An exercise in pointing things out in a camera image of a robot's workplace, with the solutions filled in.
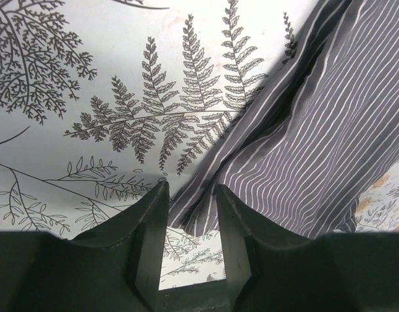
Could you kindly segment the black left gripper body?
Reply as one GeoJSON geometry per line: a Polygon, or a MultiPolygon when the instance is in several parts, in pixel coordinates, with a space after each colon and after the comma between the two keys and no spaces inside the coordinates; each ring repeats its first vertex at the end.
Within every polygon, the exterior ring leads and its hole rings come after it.
{"type": "Polygon", "coordinates": [[[160,312],[230,310],[225,279],[161,290],[156,307],[156,311],[160,312]]]}

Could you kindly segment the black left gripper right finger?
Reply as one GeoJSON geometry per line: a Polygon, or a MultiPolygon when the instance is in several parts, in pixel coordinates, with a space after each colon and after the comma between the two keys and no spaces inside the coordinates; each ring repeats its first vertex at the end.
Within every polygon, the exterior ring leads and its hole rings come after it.
{"type": "Polygon", "coordinates": [[[399,232],[299,236],[216,190],[233,311],[399,311],[399,232]]]}

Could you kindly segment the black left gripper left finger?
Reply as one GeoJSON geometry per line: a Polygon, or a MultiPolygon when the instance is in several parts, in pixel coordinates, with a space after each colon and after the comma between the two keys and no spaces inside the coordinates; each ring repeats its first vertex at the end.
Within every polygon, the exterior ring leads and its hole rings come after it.
{"type": "Polygon", "coordinates": [[[154,311],[169,184],[74,239],[0,231],[0,311],[154,311]]]}

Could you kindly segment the grey striped underwear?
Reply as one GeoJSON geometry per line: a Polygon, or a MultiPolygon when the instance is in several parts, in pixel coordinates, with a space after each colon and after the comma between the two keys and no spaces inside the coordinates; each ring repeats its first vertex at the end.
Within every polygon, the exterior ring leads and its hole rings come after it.
{"type": "Polygon", "coordinates": [[[174,201],[168,225],[218,228],[227,186],[313,239],[353,232],[359,199],[399,159],[399,1],[319,1],[296,56],[174,201]]]}

